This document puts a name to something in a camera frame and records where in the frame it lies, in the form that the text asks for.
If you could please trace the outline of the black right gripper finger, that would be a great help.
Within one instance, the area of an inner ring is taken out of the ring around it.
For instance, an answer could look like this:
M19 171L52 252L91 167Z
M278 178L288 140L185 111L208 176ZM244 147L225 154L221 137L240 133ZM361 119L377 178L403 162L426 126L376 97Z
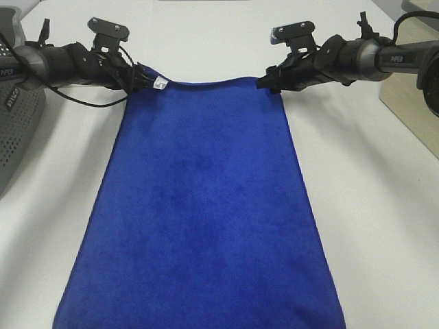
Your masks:
M256 79L255 84L257 89L268 89L273 95L281 93L278 82L273 77L260 77Z
M269 76L276 76L276 75L277 75L277 71L278 71L278 68L277 68L276 65L274 65L274 66L269 66L269 67L266 69L266 75L269 75Z

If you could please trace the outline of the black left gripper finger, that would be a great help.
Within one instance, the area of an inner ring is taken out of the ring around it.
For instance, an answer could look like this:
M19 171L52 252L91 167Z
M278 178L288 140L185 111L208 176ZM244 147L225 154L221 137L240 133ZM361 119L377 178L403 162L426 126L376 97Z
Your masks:
M140 80L135 79L132 84L132 92L136 93L141 89L148 89L154 87L154 80Z
M155 80L158 77L158 73L144 64L138 62L136 64L137 77L144 80Z

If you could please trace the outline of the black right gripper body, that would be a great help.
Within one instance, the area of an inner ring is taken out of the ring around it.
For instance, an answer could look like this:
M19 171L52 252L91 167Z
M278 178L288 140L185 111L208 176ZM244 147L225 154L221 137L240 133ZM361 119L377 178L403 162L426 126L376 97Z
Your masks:
M343 82L343 77L337 71L337 60L343 47L343 38L336 34L330 37L323 46L318 46L313 52L301 49L290 52L279 65L274 79L279 88L288 91L302 91L309 86L327 82Z

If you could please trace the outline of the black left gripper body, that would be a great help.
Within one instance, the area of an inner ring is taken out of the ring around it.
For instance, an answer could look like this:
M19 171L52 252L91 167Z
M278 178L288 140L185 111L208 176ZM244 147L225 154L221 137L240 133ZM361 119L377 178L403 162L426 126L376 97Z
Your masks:
M93 52L79 42L67 45L73 64L74 84L103 86L111 90L134 90L133 68L119 54Z

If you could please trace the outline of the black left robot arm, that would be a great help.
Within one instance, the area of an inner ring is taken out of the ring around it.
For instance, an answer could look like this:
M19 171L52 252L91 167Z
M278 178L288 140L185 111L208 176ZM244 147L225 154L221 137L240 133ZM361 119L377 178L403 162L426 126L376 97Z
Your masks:
M79 42L62 47L47 44L49 19L45 19L37 41L26 41L13 49L2 45L7 53L1 59L1 81L24 90L89 85L129 94L140 88L162 88L157 75L123 59L120 43L130 34L126 26L93 17L88 28L95 34L91 49Z

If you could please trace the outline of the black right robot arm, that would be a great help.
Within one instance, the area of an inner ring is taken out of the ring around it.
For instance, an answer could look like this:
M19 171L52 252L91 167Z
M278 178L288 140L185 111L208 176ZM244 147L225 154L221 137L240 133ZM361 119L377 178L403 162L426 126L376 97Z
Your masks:
M271 44L284 43L291 51L282 63L265 70L256 87L276 94L328 82L350 86L356 81L381 82L393 73L414 74L427 107L438 114L438 41L397 44L399 27L410 18L437 19L438 13L418 10L403 14L394 23L393 36L386 38L373 30L366 13L361 12L359 38L345 40L336 34L320 46L313 38L311 21L275 27Z

